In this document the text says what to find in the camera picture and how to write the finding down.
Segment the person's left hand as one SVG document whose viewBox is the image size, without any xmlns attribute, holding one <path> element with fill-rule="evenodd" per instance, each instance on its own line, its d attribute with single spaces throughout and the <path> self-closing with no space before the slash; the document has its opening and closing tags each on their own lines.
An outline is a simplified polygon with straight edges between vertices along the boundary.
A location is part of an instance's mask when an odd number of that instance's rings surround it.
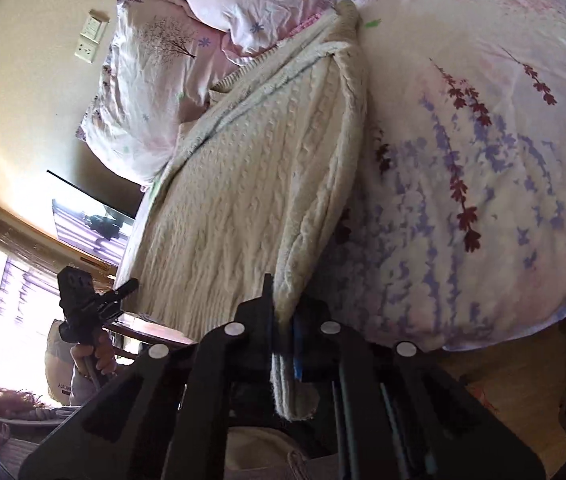
<svg viewBox="0 0 566 480">
<path fill-rule="evenodd" d="M 74 360 L 74 366 L 84 377 L 89 378 L 89 366 L 91 358 L 94 358 L 93 368 L 102 375 L 114 374 L 117 368 L 114 346 L 105 330 L 101 330 L 96 336 L 96 346 L 89 344 L 75 344 L 70 349 L 70 354 Z"/>
</svg>

